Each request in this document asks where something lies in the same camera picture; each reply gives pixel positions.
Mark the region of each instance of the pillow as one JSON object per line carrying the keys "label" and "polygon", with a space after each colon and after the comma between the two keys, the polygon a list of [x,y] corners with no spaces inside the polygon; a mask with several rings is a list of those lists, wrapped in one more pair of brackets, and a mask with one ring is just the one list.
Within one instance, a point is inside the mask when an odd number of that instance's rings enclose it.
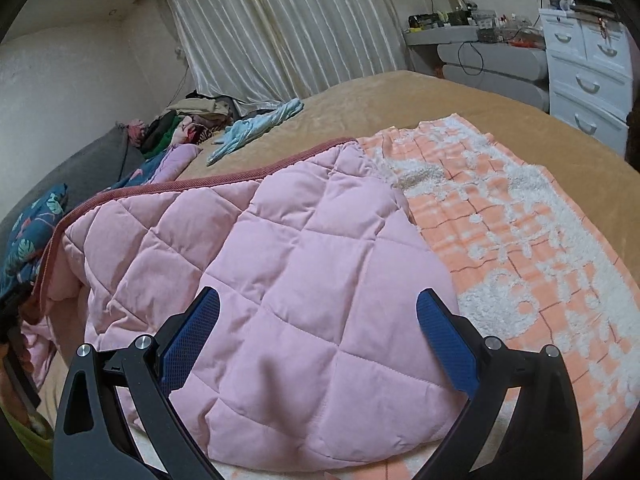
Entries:
{"label": "pillow", "polygon": [[0,298],[19,283],[35,284],[42,253],[53,236],[56,225],[65,215],[67,200],[66,185],[58,184],[18,216],[4,253]]}

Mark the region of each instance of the orange checkered towel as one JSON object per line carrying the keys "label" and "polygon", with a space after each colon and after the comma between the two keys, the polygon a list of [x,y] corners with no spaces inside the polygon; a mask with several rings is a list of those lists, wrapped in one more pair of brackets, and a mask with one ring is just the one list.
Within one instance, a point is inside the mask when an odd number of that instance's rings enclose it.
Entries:
{"label": "orange checkered towel", "polygon": [[[458,115],[359,142],[405,193],[452,273],[460,313],[510,348],[561,349],[587,476],[640,397],[640,290],[624,263],[545,168]],[[503,406],[504,430],[516,398]]]}

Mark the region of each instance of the pink cloth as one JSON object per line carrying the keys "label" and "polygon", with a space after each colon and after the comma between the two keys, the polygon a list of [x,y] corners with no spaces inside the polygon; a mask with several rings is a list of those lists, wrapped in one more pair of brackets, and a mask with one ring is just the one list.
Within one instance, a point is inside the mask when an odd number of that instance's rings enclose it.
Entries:
{"label": "pink cloth", "polygon": [[52,335],[47,324],[43,320],[37,325],[22,322],[22,334],[27,338],[26,347],[31,355],[31,363],[34,367],[33,382],[38,388],[44,384],[49,365],[56,354],[56,347],[51,342]]}
{"label": "pink cloth", "polygon": [[133,146],[140,147],[146,133],[146,124],[143,121],[135,120],[125,125],[127,135]]}
{"label": "pink cloth", "polygon": [[148,184],[173,182],[202,151],[194,144],[171,146]]}
{"label": "pink cloth", "polygon": [[415,313],[430,287],[458,312],[452,281],[407,212],[348,142],[260,180],[94,207],[66,229],[41,298],[109,350],[212,286],[220,320],[171,395],[206,454],[275,471],[376,462],[443,438],[465,402]]}
{"label": "pink cloth", "polygon": [[193,119],[191,117],[186,116],[178,127],[174,131],[174,136],[171,139],[171,144],[173,146],[179,146],[180,144],[187,144],[193,140],[193,136],[196,133],[195,124],[193,124]]}

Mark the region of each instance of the white drawer unit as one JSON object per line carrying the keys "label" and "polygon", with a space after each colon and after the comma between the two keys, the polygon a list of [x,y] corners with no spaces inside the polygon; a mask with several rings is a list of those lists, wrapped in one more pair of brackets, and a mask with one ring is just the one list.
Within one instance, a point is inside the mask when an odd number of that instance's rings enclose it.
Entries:
{"label": "white drawer unit", "polygon": [[548,49],[572,54],[579,59],[587,59],[580,22],[577,18],[558,15],[542,16],[542,18]]}
{"label": "white drawer unit", "polygon": [[620,73],[631,67],[631,49],[626,36],[626,28],[617,22],[608,22],[606,29],[599,23],[582,21],[587,62],[606,66]]}
{"label": "white drawer unit", "polygon": [[562,122],[594,137],[621,156],[625,155],[626,123],[594,108],[575,95],[556,89],[551,92],[551,114]]}
{"label": "white drawer unit", "polygon": [[540,9],[550,113],[624,156],[626,117],[638,89],[640,51],[626,27],[572,11]]}
{"label": "white drawer unit", "polygon": [[634,104],[633,86],[628,76],[603,66],[589,66],[565,54],[549,51],[547,55],[549,79],[558,88],[566,87],[593,107],[626,119]]}

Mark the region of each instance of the white fluffy pattern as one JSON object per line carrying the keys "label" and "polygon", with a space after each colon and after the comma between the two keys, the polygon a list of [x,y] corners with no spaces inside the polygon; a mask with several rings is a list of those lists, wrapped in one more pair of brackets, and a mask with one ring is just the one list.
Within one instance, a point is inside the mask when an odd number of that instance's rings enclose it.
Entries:
{"label": "white fluffy pattern", "polygon": [[[596,337],[606,341],[609,325],[612,325],[617,327],[619,336],[628,338],[633,343],[633,348],[627,354],[616,343],[609,346],[610,357],[620,362],[620,366],[615,371],[609,374],[600,363],[591,362],[589,373],[594,379],[604,384],[617,382],[617,395],[622,396],[630,410],[635,408],[640,397],[640,342],[638,341],[640,311],[632,291],[625,284],[620,272],[609,260],[596,238],[582,225],[581,218],[558,195],[542,168],[529,164],[520,165],[496,148],[488,137],[466,126],[457,116],[451,116],[443,121],[446,124],[444,127],[434,127],[431,124],[429,128],[401,130],[401,136],[395,137],[394,142],[399,144],[413,142],[415,136],[424,135],[436,142],[438,149],[445,149],[447,144],[465,141],[465,145],[471,145],[473,148],[472,151],[463,153],[467,160],[464,173],[469,177],[470,182],[459,184],[447,180],[444,169],[439,164],[415,159],[397,161],[385,158],[382,150],[379,149],[372,157],[374,162],[383,174],[394,176],[395,184],[401,187],[408,198],[430,194],[442,201],[450,193],[457,192],[465,200],[465,188],[468,189],[469,185],[473,185],[489,202],[503,206],[505,217],[512,224],[511,233],[515,240],[503,243],[499,237],[489,232],[486,236],[490,244],[470,248],[468,255],[473,259],[480,260],[487,251],[496,250],[498,260],[504,262],[507,260],[508,251],[514,248],[521,249],[525,257],[532,258],[530,243],[544,235],[548,236],[551,247],[561,251],[556,252],[556,256],[550,260],[538,261],[536,266],[548,280],[557,280],[560,300],[564,302],[570,300],[571,288],[567,277],[572,272],[574,276],[577,273],[578,286],[582,289],[590,286],[597,294],[597,296],[588,294],[585,298],[588,308],[596,313],[596,323],[599,323],[596,326]],[[457,134],[450,133],[452,128],[457,131]],[[504,163],[504,172],[509,181],[510,200],[496,198],[488,192],[488,181],[496,174],[491,171],[485,174],[476,173],[476,163],[480,154],[486,154],[491,159]],[[533,207],[537,204],[548,206],[552,214],[536,218],[541,226],[537,232],[530,234],[522,232],[514,225],[518,219],[518,212],[514,206],[524,206],[524,211],[531,214]],[[481,221],[481,213],[470,218],[471,223]],[[584,272],[584,266],[589,263],[595,268],[591,280]],[[514,295],[511,289],[516,285],[518,285],[518,294]],[[518,312],[517,306],[522,301],[533,305],[532,314],[523,315]],[[460,294],[458,303],[460,312],[467,316],[483,335],[498,335],[507,340],[523,334],[535,322],[540,309],[527,282],[506,270],[489,273],[483,283]],[[588,320],[584,316],[569,309],[566,309],[565,316],[568,329],[554,334],[554,342],[562,352],[575,349],[581,356],[588,357],[590,341],[594,337],[593,325],[588,327]],[[596,395],[595,400],[598,415],[601,415],[614,402],[613,394],[608,394],[606,388]],[[623,427],[624,424],[618,423],[615,430],[618,433],[615,433],[613,428],[599,426],[594,432],[599,446],[609,449]]]}

